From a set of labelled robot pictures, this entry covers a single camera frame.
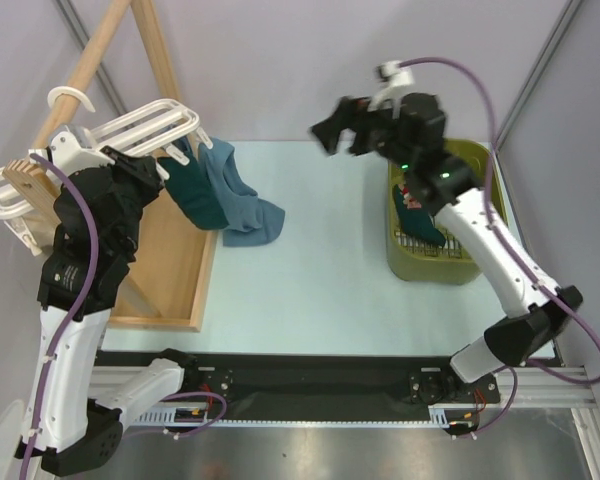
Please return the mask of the dark green sock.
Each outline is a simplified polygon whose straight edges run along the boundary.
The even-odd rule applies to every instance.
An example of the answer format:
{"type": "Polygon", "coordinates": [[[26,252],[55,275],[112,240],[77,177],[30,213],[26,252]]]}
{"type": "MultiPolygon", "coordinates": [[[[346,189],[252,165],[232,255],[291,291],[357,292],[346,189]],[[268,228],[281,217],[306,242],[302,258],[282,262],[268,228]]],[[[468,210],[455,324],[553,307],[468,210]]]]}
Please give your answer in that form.
{"type": "Polygon", "coordinates": [[[165,187],[186,218],[203,231],[224,230],[229,222],[206,174],[201,170],[189,140],[182,137],[173,145],[189,160],[182,165],[162,156],[158,163],[169,174],[165,187]]]}

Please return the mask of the white plastic clip hanger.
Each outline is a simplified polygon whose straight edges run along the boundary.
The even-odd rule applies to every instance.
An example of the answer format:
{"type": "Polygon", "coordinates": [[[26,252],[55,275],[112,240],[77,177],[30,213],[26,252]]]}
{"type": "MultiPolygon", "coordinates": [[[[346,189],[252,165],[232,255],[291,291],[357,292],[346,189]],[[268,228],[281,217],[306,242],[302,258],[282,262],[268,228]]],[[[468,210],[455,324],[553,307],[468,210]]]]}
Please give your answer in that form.
{"type": "MultiPolygon", "coordinates": [[[[179,163],[187,165],[188,158],[173,143],[188,134],[195,137],[197,145],[204,143],[209,148],[212,147],[210,137],[201,126],[199,115],[169,98],[154,100],[103,126],[106,131],[102,140],[104,146],[111,146],[129,156],[146,156],[157,149],[163,149],[166,153],[173,154],[179,163]]],[[[6,220],[18,216],[26,220],[34,239],[22,241],[15,236],[34,256],[42,253],[34,233],[43,230],[39,226],[42,215],[33,213],[36,209],[6,180],[4,170],[0,168],[0,221],[5,224],[6,220]]]]}

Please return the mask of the green sock with reindeer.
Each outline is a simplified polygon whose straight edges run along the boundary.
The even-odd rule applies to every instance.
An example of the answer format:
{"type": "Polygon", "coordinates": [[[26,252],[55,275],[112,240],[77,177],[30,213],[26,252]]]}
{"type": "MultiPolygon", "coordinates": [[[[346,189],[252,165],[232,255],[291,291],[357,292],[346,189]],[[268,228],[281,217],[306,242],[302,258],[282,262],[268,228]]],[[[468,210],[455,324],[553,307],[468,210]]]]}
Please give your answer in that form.
{"type": "Polygon", "coordinates": [[[445,236],[434,226],[430,215],[411,196],[404,184],[399,183],[392,187],[392,198],[404,234],[436,247],[446,244],[445,236]]]}

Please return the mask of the blue sock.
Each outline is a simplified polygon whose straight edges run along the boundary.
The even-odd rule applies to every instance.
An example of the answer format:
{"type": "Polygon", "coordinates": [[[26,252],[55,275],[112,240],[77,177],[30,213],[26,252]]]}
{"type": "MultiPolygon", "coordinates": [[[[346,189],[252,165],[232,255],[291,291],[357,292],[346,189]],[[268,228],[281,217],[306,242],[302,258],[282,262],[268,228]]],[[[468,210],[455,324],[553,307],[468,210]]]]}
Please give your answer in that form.
{"type": "Polygon", "coordinates": [[[198,162],[208,178],[228,225],[222,242],[227,248],[260,247],[279,238],[286,212],[262,199],[258,192],[241,178],[235,159],[235,147],[218,138],[211,138],[212,147],[198,147],[198,162]]]}

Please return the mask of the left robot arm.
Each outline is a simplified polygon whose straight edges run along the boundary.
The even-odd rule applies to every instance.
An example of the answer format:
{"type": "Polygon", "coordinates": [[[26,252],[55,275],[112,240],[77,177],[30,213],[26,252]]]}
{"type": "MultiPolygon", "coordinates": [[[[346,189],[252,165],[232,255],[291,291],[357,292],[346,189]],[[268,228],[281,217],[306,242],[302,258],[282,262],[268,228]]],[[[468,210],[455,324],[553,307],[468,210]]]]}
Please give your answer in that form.
{"type": "Polygon", "coordinates": [[[164,182],[153,157],[111,147],[103,162],[72,174],[50,155],[31,157],[61,182],[53,203],[60,223],[41,270],[40,349],[15,456],[22,478],[32,458],[43,471],[68,477],[103,466],[129,426],[158,402],[194,397],[200,376],[189,369],[190,356],[167,349],[117,389],[89,396],[101,337],[136,259],[143,210],[164,182]]]}

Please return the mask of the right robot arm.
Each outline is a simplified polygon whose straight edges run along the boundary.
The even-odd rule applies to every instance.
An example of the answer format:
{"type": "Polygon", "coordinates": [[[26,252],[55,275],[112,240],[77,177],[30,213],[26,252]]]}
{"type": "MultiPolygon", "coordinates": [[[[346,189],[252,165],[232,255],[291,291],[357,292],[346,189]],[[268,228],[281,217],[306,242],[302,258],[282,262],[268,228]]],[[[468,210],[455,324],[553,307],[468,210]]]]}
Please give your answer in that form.
{"type": "Polygon", "coordinates": [[[409,193],[458,239],[495,291],[505,316],[455,353],[441,376],[443,393],[464,401],[487,374],[517,367],[567,327],[582,302],[574,286],[561,287],[511,235],[486,184],[446,147],[446,115],[435,96],[406,95],[398,109],[376,108],[368,97],[339,100],[310,128],[324,151],[338,150],[349,130],[352,155],[375,152],[398,167],[409,193]]]}

